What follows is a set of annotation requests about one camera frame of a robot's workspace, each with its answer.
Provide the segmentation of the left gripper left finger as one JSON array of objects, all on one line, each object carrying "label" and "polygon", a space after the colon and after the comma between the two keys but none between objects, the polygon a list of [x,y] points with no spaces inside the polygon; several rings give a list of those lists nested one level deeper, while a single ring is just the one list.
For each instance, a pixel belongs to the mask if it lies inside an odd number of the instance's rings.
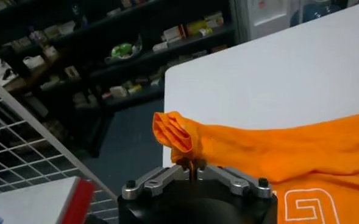
[{"label": "left gripper left finger", "polygon": [[157,167],[137,180],[129,180],[123,186],[121,196],[125,200],[136,200],[144,190],[148,190],[153,197],[158,196],[172,181],[189,178],[190,170],[180,165],[170,168]]}]

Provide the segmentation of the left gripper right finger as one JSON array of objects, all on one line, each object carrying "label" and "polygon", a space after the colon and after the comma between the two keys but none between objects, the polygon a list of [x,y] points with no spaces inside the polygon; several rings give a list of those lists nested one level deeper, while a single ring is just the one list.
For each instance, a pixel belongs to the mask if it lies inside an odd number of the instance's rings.
[{"label": "left gripper right finger", "polygon": [[258,198],[271,198],[272,186],[266,178],[254,178],[233,167],[205,166],[197,169],[198,180],[217,180],[234,195],[251,192]]}]

